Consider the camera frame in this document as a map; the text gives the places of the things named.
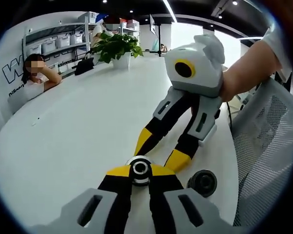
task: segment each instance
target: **robot eye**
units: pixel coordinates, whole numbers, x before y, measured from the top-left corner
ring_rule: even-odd
[[[193,64],[186,59],[178,59],[175,63],[175,69],[176,72],[184,78],[191,78],[195,75]]]

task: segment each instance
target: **white table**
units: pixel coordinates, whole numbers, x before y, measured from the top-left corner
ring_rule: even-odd
[[[25,227],[48,224],[61,207],[88,188],[97,188],[106,171],[133,156],[140,131],[171,83],[164,59],[132,60],[130,71],[101,64],[28,102],[0,132],[0,195]],[[148,155],[163,165],[190,119],[187,111]],[[238,199],[238,168],[227,115],[178,174],[185,186],[201,169],[215,173],[218,187],[208,199],[232,224]],[[126,233],[154,233],[148,189],[133,188]]]

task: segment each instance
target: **black hair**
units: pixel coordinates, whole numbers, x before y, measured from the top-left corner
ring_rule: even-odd
[[[25,59],[23,64],[23,76],[21,78],[24,84],[27,83],[27,81],[29,80],[31,76],[31,73],[26,69],[26,64],[27,62],[30,62],[30,61],[44,61],[44,56],[41,54],[31,54]]]

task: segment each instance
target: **potted plant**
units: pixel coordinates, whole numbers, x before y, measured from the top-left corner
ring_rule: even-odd
[[[115,34],[110,36],[102,33],[101,41],[91,49],[92,53],[100,54],[99,61],[110,63],[113,61],[114,68],[128,69],[131,54],[136,58],[143,56],[142,49],[137,45],[138,40],[130,35]]]

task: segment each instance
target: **green leaves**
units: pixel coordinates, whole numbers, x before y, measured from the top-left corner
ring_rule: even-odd
[[[132,52],[135,58],[143,56],[141,47],[137,46],[138,39],[133,36],[101,33],[100,38],[101,41],[91,49],[92,53],[100,53],[99,61],[110,63],[112,59],[119,60],[126,52]]]

